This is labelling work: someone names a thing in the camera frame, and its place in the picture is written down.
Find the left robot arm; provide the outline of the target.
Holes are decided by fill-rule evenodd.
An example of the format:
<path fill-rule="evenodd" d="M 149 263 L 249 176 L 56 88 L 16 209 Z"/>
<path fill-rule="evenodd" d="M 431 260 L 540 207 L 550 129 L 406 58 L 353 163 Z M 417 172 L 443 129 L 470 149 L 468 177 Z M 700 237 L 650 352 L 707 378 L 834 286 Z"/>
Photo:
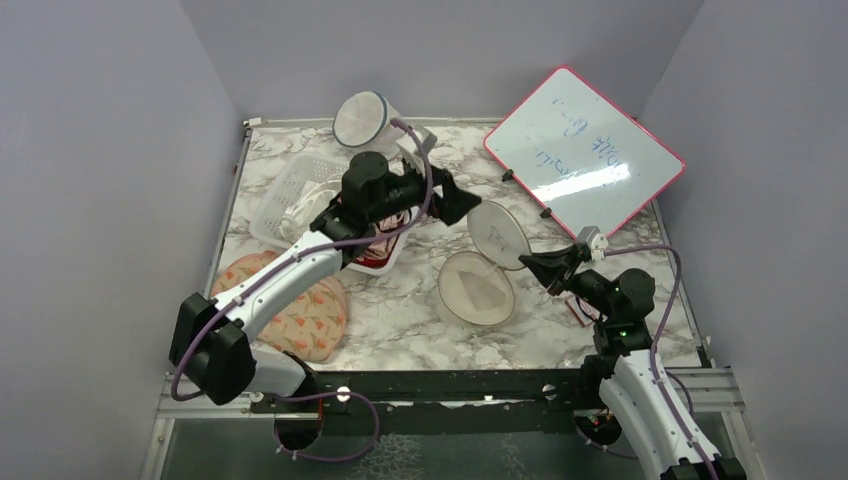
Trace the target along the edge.
<path fill-rule="evenodd" d="M 195 293 L 182 302 L 169 349 L 172 398 L 194 399 L 179 391 L 187 377 L 216 405 L 234 400 L 258 383 L 251 345 L 275 315 L 372 244 L 405 234 L 424 216 L 453 225 L 481 202 L 428 162 L 396 174 L 379 153 L 355 155 L 340 192 L 282 255 L 211 299 Z"/>

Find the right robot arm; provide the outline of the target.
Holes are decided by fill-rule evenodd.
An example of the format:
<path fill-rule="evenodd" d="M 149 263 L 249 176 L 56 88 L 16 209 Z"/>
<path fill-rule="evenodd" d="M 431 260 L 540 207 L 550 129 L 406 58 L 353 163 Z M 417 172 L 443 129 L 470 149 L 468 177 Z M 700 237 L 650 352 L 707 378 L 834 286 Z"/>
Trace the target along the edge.
<path fill-rule="evenodd" d="M 581 267 L 604 255 L 577 243 L 519 258 L 550 295 L 569 292 L 601 315 L 593 326 L 596 352 L 580 367 L 579 398 L 612 411 L 648 479 L 746 478 L 740 461 L 720 453 L 670 383 L 657 352 L 660 335 L 646 323 L 654 278 L 629 268 L 608 279 Z"/>

